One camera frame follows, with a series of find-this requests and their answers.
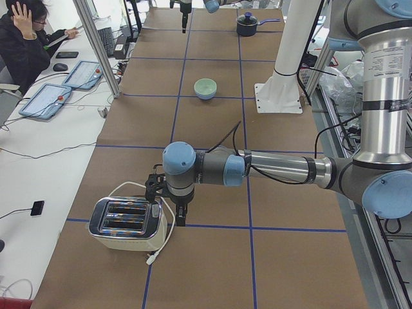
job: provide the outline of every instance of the keyboard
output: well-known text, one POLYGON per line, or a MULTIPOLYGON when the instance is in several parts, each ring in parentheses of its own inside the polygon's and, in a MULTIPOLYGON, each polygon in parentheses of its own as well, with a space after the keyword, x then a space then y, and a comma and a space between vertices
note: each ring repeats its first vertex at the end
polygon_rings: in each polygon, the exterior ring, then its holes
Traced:
POLYGON ((108 57, 113 56, 115 50, 115 40, 113 38, 113 33, 110 27, 97 30, 100 40, 102 40, 103 47, 108 55, 108 57))

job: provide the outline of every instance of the green bowl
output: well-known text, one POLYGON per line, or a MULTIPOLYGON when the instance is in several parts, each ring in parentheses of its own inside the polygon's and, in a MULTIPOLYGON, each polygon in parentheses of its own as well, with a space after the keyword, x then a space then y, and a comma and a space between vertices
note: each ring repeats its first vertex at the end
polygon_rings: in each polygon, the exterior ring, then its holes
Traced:
POLYGON ((194 83, 194 92, 198 98, 209 100, 216 94, 218 85, 212 79, 200 79, 194 83))

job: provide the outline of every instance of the black hair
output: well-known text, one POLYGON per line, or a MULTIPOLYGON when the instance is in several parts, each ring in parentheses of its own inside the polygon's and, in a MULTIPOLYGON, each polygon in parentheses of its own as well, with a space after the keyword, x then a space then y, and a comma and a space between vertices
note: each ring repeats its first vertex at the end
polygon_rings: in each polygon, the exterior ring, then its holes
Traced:
POLYGON ((16 8, 16 2, 20 2, 20 5, 23 8, 23 5, 27 6, 27 11, 32 11, 32 20, 36 21, 40 18, 47 16, 48 11, 46 5, 43 3, 43 0, 6 0, 7 14, 13 16, 12 5, 16 8))

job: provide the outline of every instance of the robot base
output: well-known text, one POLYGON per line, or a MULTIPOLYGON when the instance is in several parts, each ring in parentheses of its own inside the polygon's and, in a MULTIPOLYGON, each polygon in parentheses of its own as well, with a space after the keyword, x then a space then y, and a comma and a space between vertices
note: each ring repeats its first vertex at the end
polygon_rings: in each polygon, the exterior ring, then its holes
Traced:
POLYGON ((296 77, 292 77, 282 84, 269 77, 265 84, 255 84, 257 112, 301 114, 303 110, 295 80, 296 77))

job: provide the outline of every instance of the saucepan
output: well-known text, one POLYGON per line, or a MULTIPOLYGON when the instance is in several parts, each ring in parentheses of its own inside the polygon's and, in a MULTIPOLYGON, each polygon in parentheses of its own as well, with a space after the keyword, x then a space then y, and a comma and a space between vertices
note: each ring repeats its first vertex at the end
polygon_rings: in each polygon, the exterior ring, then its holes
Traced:
POLYGON ((279 22, 280 19, 264 19, 262 21, 258 21, 256 17, 252 15, 250 12, 246 12, 245 15, 240 15, 237 19, 237 27, 236 32, 238 35, 242 37, 251 37, 256 33, 258 26, 268 22, 279 22))

